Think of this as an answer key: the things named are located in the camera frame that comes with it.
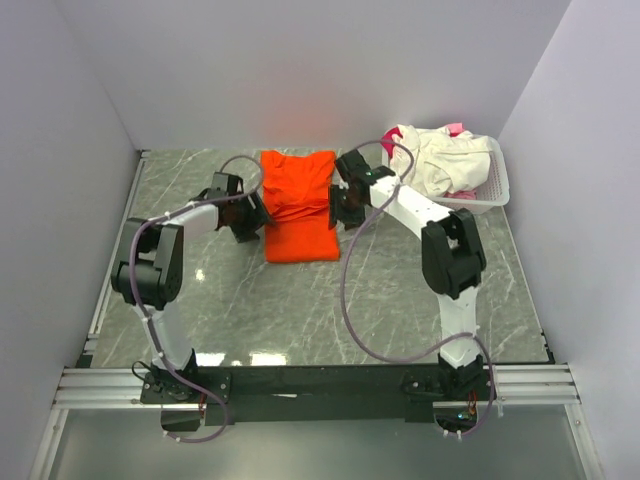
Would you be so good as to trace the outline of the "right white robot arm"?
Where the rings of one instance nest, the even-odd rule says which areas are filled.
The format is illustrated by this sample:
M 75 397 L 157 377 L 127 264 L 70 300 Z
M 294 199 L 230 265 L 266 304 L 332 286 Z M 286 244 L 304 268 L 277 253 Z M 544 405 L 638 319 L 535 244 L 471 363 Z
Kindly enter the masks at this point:
M 439 374 L 444 395 L 460 399 L 474 386 L 473 372 L 488 354 L 477 337 L 476 302 L 487 261 L 473 213 L 451 210 L 412 187 L 387 166 L 370 167 L 357 150 L 335 162 L 344 182 L 329 188 L 329 225 L 341 223 L 355 231 L 340 274 L 340 306 L 345 326 L 354 341 L 371 357 L 386 361 L 357 336 L 346 305 L 347 267 L 359 237 L 383 213 L 390 215 L 421 242 L 421 269 L 436 294 L 442 340 L 431 351 L 446 368 Z

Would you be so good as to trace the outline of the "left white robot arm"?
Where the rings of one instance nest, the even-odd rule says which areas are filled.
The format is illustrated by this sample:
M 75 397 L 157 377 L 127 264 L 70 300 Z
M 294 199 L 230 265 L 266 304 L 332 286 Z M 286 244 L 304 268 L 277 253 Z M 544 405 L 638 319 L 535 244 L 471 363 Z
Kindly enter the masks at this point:
M 169 372 L 164 389 L 176 401 L 200 388 L 195 353 L 184 333 L 177 297 L 183 285 L 185 244 L 223 228 L 238 243 L 257 240 L 271 218 L 258 190 L 238 175 L 216 172 L 211 186 L 181 208 L 152 219 L 130 217 L 123 226 L 110 283 L 143 324 L 152 363 Z

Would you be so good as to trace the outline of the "orange t shirt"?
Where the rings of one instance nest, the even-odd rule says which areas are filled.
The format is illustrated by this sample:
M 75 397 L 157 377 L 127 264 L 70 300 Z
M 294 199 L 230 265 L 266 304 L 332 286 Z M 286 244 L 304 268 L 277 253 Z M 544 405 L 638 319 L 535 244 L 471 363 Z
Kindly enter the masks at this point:
M 265 226 L 269 263 L 337 261 L 337 232 L 329 226 L 329 187 L 336 154 L 318 151 L 291 156 L 275 150 L 261 153 L 263 202 L 272 219 Z

